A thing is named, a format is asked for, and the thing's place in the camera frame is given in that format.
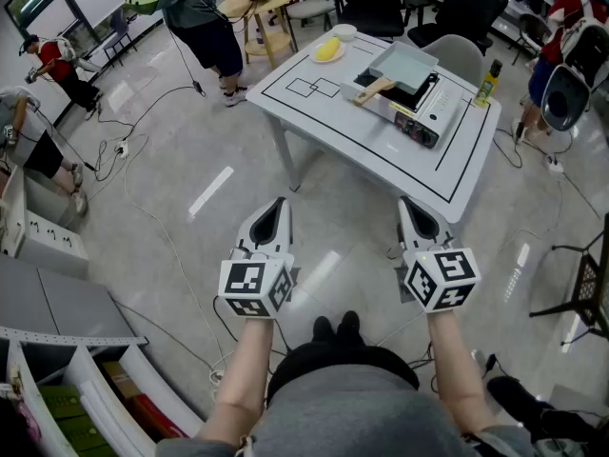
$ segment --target white bowl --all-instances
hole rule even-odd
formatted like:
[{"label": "white bowl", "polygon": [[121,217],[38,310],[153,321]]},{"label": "white bowl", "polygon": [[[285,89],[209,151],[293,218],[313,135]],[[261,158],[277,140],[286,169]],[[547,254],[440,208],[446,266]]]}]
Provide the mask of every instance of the white bowl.
[{"label": "white bowl", "polygon": [[332,30],[334,30],[334,35],[344,42],[352,41],[355,38],[355,32],[358,31],[354,26],[349,24],[339,24],[334,26]]}]

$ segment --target frying pan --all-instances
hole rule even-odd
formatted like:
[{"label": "frying pan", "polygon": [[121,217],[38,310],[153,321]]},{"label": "frying pan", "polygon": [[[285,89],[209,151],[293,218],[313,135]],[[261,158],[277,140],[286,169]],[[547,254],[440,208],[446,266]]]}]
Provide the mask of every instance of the frying pan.
[{"label": "frying pan", "polygon": [[379,91],[397,87],[408,94],[416,93],[439,59],[402,42],[394,42],[377,56],[368,70],[377,80],[358,94],[353,102],[361,107]]}]

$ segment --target white plate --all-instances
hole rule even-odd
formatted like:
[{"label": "white plate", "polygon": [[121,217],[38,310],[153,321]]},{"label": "white plate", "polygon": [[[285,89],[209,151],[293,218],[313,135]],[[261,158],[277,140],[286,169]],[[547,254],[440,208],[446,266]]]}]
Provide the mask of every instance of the white plate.
[{"label": "white plate", "polygon": [[319,48],[321,46],[323,46],[325,44],[325,42],[322,42],[321,44],[318,44],[317,46],[315,46],[315,48],[313,48],[311,50],[311,52],[308,54],[308,57],[311,58],[312,61],[314,61],[315,63],[319,63],[321,65],[324,65],[325,63],[331,63],[332,61],[336,61],[337,59],[341,59],[344,55],[344,53],[346,52],[346,44],[344,42],[342,42],[339,45],[339,48],[336,50],[336,52],[334,53],[334,55],[328,59],[327,61],[320,61],[319,59],[317,59],[317,51],[319,50]]}]

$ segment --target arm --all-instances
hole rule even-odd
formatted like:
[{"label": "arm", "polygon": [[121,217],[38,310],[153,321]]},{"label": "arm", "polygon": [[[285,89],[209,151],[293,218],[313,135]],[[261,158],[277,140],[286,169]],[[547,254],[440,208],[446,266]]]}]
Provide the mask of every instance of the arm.
[{"label": "arm", "polygon": [[484,401],[480,371],[465,347],[452,312],[427,317],[434,348],[438,393],[462,433],[475,433],[497,422]]},{"label": "arm", "polygon": [[55,68],[55,60],[51,59],[48,64],[46,64],[45,66],[43,66],[41,69],[39,69],[36,72],[36,78],[38,76],[42,76],[43,74],[51,71],[53,68]]},{"label": "arm", "polygon": [[12,119],[12,128],[17,133],[21,131],[23,123],[26,121],[26,114],[28,113],[28,97],[20,96],[17,99],[17,105],[15,107],[15,116]]},{"label": "arm", "polygon": [[239,448],[241,437],[253,429],[263,413],[272,343],[272,320],[246,320],[216,395],[216,406],[196,438]]}]

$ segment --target white shelf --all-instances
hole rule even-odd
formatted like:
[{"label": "white shelf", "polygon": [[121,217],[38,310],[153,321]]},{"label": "white shelf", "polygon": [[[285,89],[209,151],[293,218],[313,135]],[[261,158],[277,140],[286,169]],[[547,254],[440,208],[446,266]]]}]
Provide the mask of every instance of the white shelf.
[{"label": "white shelf", "polygon": [[119,361],[125,372],[154,405],[181,431],[194,437],[204,422],[173,392],[137,346],[129,346]]},{"label": "white shelf", "polygon": [[51,416],[45,401],[42,399],[38,386],[29,371],[26,356],[19,342],[11,341],[9,359],[7,361],[7,378],[10,378],[10,368],[17,365],[21,372],[23,399],[34,420],[40,427],[42,438],[37,446],[42,453],[49,457],[78,457],[61,429]]},{"label": "white shelf", "polygon": [[89,416],[120,457],[154,457],[156,445],[116,397],[87,348],[76,349],[64,382],[78,387]]}]

